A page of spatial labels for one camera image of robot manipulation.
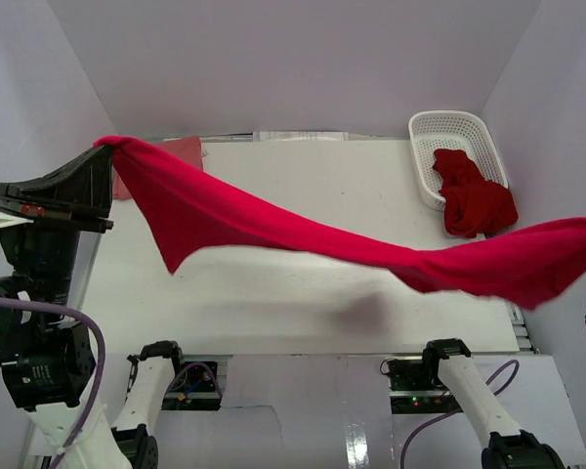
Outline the bright red t shirt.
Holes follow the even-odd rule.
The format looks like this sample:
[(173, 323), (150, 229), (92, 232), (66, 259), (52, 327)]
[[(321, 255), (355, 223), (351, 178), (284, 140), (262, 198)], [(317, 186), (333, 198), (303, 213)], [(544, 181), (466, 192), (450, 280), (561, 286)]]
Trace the bright red t shirt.
[(415, 250), (304, 218), (137, 138), (111, 135), (95, 144), (111, 147), (113, 167), (144, 215), (170, 274), (202, 248), (256, 246), (386, 269), (421, 293), (461, 290), (533, 310), (586, 272), (586, 217)]

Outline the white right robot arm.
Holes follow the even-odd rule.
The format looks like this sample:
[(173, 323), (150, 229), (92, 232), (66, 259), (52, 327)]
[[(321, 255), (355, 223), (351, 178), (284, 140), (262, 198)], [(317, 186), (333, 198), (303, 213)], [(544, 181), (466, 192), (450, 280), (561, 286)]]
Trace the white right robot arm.
[(558, 454), (527, 432), (482, 379), (471, 352), (457, 338), (431, 341), (421, 375), (431, 388), (447, 388), (481, 443), (483, 468), (562, 468)]

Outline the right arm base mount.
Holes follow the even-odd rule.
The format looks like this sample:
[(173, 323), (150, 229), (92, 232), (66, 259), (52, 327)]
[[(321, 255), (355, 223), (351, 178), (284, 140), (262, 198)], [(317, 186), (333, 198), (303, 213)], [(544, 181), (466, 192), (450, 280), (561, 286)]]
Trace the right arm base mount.
[(435, 384), (420, 359), (389, 357), (380, 364), (380, 373), (388, 378), (393, 415), (443, 414), (460, 406), (442, 384)]

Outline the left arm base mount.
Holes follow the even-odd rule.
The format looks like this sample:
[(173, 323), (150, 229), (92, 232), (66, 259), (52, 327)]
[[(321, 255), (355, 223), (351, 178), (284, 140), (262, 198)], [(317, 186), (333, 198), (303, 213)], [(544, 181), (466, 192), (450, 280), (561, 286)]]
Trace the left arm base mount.
[(226, 363), (206, 360), (171, 364), (172, 371), (183, 370), (162, 402), (163, 410), (217, 411), (221, 407), (226, 381)]

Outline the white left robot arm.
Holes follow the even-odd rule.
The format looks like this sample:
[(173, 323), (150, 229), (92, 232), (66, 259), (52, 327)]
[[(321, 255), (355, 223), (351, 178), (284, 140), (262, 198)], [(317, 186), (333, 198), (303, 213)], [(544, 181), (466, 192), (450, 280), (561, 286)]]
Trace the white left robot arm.
[(111, 147), (91, 148), (43, 177), (0, 184), (0, 245), (12, 268), (0, 277), (0, 370), (54, 468), (156, 467), (157, 417), (187, 378), (179, 345), (158, 341), (130, 357), (116, 420), (100, 402), (102, 331), (68, 296), (81, 234), (112, 228), (112, 159)]

